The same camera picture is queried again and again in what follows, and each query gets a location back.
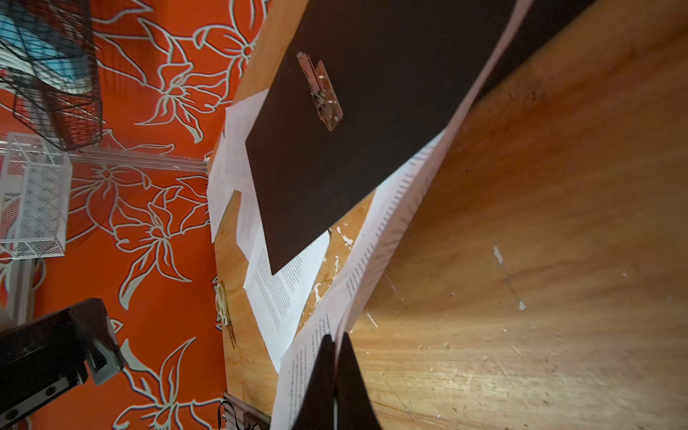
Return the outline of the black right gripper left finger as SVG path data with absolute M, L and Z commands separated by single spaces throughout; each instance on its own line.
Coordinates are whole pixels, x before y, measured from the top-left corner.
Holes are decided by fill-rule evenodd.
M 322 338 L 306 394 L 292 430 L 335 428 L 335 344 L 331 335 Z

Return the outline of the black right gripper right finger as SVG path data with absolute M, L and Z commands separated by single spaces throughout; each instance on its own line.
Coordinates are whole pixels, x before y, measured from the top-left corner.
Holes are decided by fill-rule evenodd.
M 358 366 L 353 345 L 344 334 L 337 362 L 336 428 L 338 430 L 381 430 Z

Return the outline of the printed paper sheet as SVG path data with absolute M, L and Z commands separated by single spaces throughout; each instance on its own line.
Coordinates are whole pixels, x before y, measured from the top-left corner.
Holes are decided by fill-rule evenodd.
M 496 47 L 446 129 L 386 179 L 377 191 L 344 269 L 282 357 L 272 409 L 272 429 L 291 429 L 294 424 L 320 344 L 327 334 L 335 344 L 336 421 L 336 374 L 342 338 L 345 333 L 349 335 L 372 296 L 469 109 L 530 12 L 530 7 L 529 1 L 516 3 Z
M 244 290 L 276 371 L 294 339 L 301 315 L 330 244 L 325 232 L 276 273 L 270 260 L 253 193 L 243 193 L 236 244 L 248 260 Z

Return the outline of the blue folder black inside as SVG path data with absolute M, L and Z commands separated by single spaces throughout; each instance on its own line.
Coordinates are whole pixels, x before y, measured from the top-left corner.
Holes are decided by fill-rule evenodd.
M 279 271 L 444 130 L 519 1 L 312 1 L 247 137 L 271 269 Z M 535 1 L 493 88 L 579 15 Z M 297 53 L 322 60 L 344 117 L 329 132 Z

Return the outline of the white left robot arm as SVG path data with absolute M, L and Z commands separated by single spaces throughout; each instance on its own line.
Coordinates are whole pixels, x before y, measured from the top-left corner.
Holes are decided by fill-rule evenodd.
M 2 331 L 1 428 L 11 428 L 90 378 L 101 385 L 126 366 L 100 298 Z

